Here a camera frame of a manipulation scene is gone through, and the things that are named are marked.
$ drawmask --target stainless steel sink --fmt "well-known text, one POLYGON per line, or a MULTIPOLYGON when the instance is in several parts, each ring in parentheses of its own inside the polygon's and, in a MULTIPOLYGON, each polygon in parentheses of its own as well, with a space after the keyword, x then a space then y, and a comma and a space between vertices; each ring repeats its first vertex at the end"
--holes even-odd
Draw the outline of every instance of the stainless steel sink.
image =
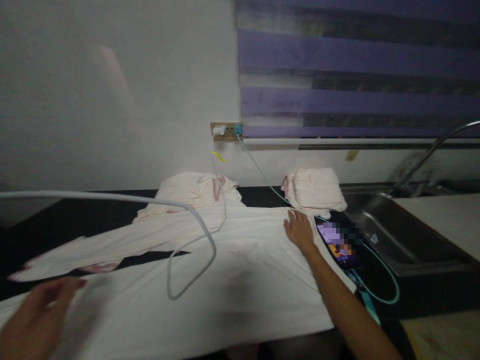
POLYGON ((478 262, 393 200, 344 193, 346 215, 399 277, 478 268, 478 262))

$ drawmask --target charging cable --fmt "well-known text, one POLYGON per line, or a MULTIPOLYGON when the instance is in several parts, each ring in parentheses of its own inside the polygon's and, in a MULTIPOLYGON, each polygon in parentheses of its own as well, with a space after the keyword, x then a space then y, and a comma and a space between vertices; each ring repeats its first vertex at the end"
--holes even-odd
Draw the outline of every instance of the charging cable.
MULTIPOLYGON (((265 174, 263 173, 262 169, 260 169, 260 166, 257 164, 257 162, 255 161, 255 159, 253 158, 252 154, 250 154, 250 151, 247 149, 247 147, 245 146, 244 142, 240 139, 240 134, 237 133, 236 134, 236 137, 238 139, 238 141, 240 142, 241 146, 243 147, 243 149, 246 151, 246 153, 248 154, 248 156, 250 157, 250 159, 253 161, 253 163, 255 164, 256 168, 258 169, 258 171, 260 172, 261 176, 263 177, 263 179, 265 180, 265 182, 267 183, 267 185, 270 187, 270 189, 273 190, 273 192, 280 198, 282 199, 284 202, 286 202, 288 205, 290 205, 290 203, 288 202, 288 200, 286 200, 282 195, 280 195, 273 187, 272 185, 270 184, 270 182, 267 180, 267 178, 265 177, 265 174)), ((317 219, 320 219, 326 223, 329 223, 330 221, 328 220, 325 220, 324 218, 321 218, 320 216, 315 216, 317 219)), ((377 299, 379 302, 381 303, 384 303, 384 304, 388 304, 388 305, 393 305, 393 304, 396 304, 398 303, 399 301, 399 298, 400 298, 400 288, 399 288, 399 284, 397 283, 397 280, 395 279, 395 276, 392 274, 392 272, 390 271, 389 267, 387 266, 387 264, 384 263, 384 261, 380 258, 380 256, 378 256, 372 249, 370 249, 367 245, 365 245, 365 243, 363 244, 363 246, 365 246, 368 251, 370 251, 373 255, 375 255, 375 257, 378 259, 378 261, 380 261, 380 263, 385 267, 385 269, 388 271, 388 273, 390 274, 390 277, 391 279, 393 280, 393 284, 395 285, 395 296, 393 297, 393 299, 391 300, 384 300, 378 296, 376 296, 366 285, 365 283, 363 282, 362 278, 360 277, 360 275, 355 271, 355 269, 352 269, 352 273, 353 275, 358 279, 358 282, 365 288, 365 291, 367 293, 369 293, 372 297, 374 297, 375 299, 377 299)))
MULTIPOLYGON (((225 224, 225 221, 227 220, 227 205, 225 203, 225 192, 224 192, 224 186, 222 185, 222 182, 220 181, 220 178, 219 178, 219 174, 217 173, 217 168, 215 167, 215 160, 214 160, 214 156, 212 155, 210 157, 211 159, 211 164, 213 166, 213 170, 215 171, 215 175, 216 175, 216 179, 218 180, 218 184, 220 186, 220 192, 221 192, 221 197, 222 197, 222 200, 223 200, 223 221, 221 222, 220 224, 220 227, 215 230, 215 231, 212 231, 210 232, 210 235, 213 235, 213 234, 216 234, 218 233, 220 230, 222 230, 222 227, 224 226, 225 224)), ((187 242, 186 244, 183 244, 181 245, 180 247, 177 247, 170 255, 170 257, 168 258, 168 266, 166 268, 166 291, 167 291, 167 295, 168 297, 170 298, 170 300, 177 300, 179 297, 181 297, 184 292, 187 291, 187 289, 192 286, 192 284, 197 281, 197 279, 199 277, 202 276, 202 274, 209 268, 209 266, 214 262, 214 259, 215 259, 215 256, 217 254, 217 247, 215 246, 215 244, 213 244, 212 248, 213 248, 213 254, 210 258, 210 260, 208 261, 208 263, 202 268, 202 270, 200 270, 200 272, 195 275, 195 277, 182 289, 180 290, 180 292, 178 292, 176 295, 174 295, 172 293, 172 286, 171 286, 171 277, 172 277, 172 259, 174 258, 174 256, 179 252, 181 251, 182 249, 184 249, 185 247, 197 242, 198 240, 201 240, 203 239, 207 234, 205 233, 205 235, 202 235, 200 237, 197 237, 196 239, 193 239, 192 241, 189 241, 187 242)))
MULTIPOLYGON (((215 168, 215 163, 213 162, 212 159, 212 164, 213 168, 215 168)), ((202 274, 209 268, 209 266, 212 264, 212 262, 215 259, 215 256, 217 255, 217 247, 215 245, 215 241, 212 238, 212 234, 218 233, 223 224, 225 223, 225 220, 227 219, 227 208, 225 206, 225 196, 222 193, 223 196, 223 208, 224 208, 224 219, 223 222, 220 225, 220 228, 217 230, 213 231, 212 233, 209 232, 209 229, 207 228, 207 225, 205 225, 202 217, 199 215, 199 213, 190 205, 183 203, 183 202, 177 202, 177 201, 170 201, 170 200, 163 200, 163 199, 156 199, 156 198, 150 198, 150 197, 142 197, 142 196, 132 196, 132 195, 122 195, 122 194, 111 194, 111 193, 103 193, 103 192, 81 192, 81 191, 56 191, 56 190, 39 190, 39 191, 9 191, 9 192, 0 192, 0 199, 29 199, 29 198, 64 198, 64 199, 86 199, 86 200, 117 200, 117 201, 128 201, 128 202, 135 202, 135 203, 145 203, 145 204, 160 204, 160 205, 169 205, 169 206, 176 206, 180 208, 184 208, 191 212, 191 214, 195 217, 195 219, 198 221, 200 224, 203 232, 205 235, 197 237, 196 239, 188 242, 185 245, 182 245, 180 248, 176 249, 170 256, 170 259, 168 260, 168 268, 167 268, 167 294, 170 300, 176 300, 182 294, 187 291, 187 289, 200 277, 202 274), (200 272, 193 278, 192 281, 190 281, 177 295, 172 294, 172 290, 170 288, 170 275, 171 275, 171 262, 172 262, 172 257, 178 253, 181 249, 185 248, 186 246, 193 244, 194 242, 203 239, 204 237, 207 237, 208 242, 211 245, 212 249, 212 255, 208 263, 200 270, 200 272)))
MULTIPOLYGON (((256 168, 258 169, 258 171, 260 172, 262 178, 265 180, 266 184, 270 187, 270 189, 272 189, 272 191, 280 198, 282 199, 284 202, 286 202, 288 205, 290 205, 289 201, 287 199, 285 199, 282 195, 280 195, 274 188, 273 186, 270 184, 270 182, 267 180, 267 178, 265 177, 265 174, 264 172, 262 171, 262 169, 260 169, 260 166, 257 164, 257 162, 255 161, 255 159, 253 158, 252 154, 250 154, 250 151, 248 151, 247 147, 245 146, 244 142, 242 141, 242 139, 240 139, 240 135, 239 134, 236 134, 236 138, 238 139, 238 141, 240 142, 241 146, 245 149, 246 153, 248 154, 248 156, 250 157, 250 159, 253 161, 253 163, 255 164, 256 168)), ((330 221, 328 220, 325 220, 324 218, 321 218, 320 216, 315 216, 317 219, 320 219, 322 220, 323 222, 326 222, 326 223, 329 223, 330 221)))

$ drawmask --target smartphone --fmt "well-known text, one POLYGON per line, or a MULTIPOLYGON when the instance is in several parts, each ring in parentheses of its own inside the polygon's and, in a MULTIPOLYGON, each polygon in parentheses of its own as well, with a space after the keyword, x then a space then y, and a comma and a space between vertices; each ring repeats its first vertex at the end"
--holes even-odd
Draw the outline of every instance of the smartphone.
POLYGON ((356 253, 363 238, 356 231, 336 222, 318 223, 316 228, 332 258, 341 269, 359 267, 356 253))

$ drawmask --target striped roller blind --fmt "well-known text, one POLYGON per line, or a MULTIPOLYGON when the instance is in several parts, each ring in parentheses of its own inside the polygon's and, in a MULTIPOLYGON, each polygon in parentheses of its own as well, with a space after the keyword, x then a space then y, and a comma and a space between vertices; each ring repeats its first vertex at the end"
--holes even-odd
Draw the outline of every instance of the striped roller blind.
POLYGON ((480 118, 479 0, 237 0, 236 24, 245 137, 433 138, 480 118))

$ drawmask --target wall socket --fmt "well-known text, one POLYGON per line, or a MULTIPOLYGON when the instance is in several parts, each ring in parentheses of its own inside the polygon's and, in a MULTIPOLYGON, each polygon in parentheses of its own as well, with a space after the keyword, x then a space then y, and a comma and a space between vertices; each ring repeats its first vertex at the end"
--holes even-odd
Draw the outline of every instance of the wall socket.
POLYGON ((214 134, 214 127, 216 126, 224 126, 226 127, 225 135, 214 135, 213 141, 230 141, 236 142, 238 141, 237 135, 235 135, 235 123, 234 122, 211 122, 210 123, 210 131, 211 134, 214 134))

